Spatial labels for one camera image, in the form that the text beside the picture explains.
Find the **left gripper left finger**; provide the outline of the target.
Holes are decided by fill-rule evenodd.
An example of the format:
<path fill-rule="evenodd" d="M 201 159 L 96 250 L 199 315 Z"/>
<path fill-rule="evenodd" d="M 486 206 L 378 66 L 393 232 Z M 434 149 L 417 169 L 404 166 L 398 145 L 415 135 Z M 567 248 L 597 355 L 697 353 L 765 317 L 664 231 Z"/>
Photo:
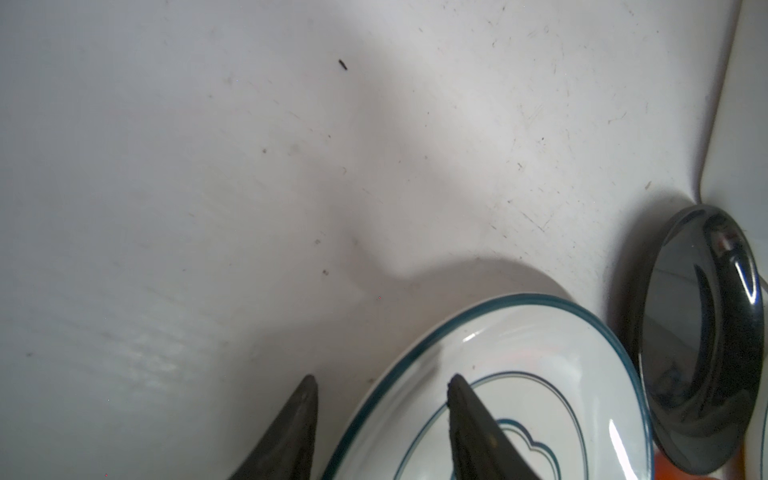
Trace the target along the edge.
<path fill-rule="evenodd" d="M 315 377 L 308 374 L 230 478 L 309 479 L 317 422 L 318 384 Z"/>

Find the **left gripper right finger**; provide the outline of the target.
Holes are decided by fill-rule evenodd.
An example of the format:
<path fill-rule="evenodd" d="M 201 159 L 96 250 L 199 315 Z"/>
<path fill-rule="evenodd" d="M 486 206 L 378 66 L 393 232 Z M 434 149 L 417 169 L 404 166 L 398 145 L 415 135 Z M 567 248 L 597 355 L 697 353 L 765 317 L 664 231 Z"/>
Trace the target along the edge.
<path fill-rule="evenodd" d="M 465 378 L 448 383 L 449 438 L 454 475 L 463 479 L 538 479 Z"/>

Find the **white plate with black emblem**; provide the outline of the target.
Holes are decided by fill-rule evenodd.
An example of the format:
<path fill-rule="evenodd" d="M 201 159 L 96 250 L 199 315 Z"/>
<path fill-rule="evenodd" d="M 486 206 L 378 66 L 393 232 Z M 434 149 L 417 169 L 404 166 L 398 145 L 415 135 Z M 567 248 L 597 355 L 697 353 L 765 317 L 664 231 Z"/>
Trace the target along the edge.
<path fill-rule="evenodd" d="M 461 375 L 542 479 L 650 479 L 642 383 L 613 332 L 545 294 L 483 301 L 407 349 L 361 402 L 326 479 L 451 479 L 447 392 Z"/>

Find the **orange plate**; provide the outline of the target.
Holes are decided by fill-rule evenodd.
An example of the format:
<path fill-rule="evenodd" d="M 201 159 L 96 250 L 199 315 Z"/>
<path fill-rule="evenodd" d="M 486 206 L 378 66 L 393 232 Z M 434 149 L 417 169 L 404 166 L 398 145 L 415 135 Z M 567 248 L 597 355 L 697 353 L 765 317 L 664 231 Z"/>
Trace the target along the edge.
<path fill-rule="evenodd" d="M 724 466 L 714 472 L 694 475 L 684 472 L 675 466 L 661 451 L 656 450 L 654 456 L 653 480 L 744 480 L 743 453 L 739 451 Z"/>

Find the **white plastic bin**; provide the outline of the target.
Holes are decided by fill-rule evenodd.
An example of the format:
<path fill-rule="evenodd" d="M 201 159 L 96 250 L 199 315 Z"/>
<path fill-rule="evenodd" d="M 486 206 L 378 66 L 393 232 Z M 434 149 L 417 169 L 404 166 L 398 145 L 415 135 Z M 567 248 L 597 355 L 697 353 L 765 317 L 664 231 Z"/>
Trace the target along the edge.
<path fill-rule="evenodd" d="M 754 242 L 767 240 L 767 3 L 744 1 L 700 184 Z"/>

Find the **green rimmed white plate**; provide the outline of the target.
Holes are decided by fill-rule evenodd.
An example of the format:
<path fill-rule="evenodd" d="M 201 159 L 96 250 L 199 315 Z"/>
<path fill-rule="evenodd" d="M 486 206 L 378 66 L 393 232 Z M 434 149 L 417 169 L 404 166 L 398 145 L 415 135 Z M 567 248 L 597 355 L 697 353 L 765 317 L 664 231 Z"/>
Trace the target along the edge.
<path fill-rule="evenodd" d="M 743 445 L 744 478 L 767 480 L 767 281 L 760 279 L 764 313 L 761 377 Z"/>

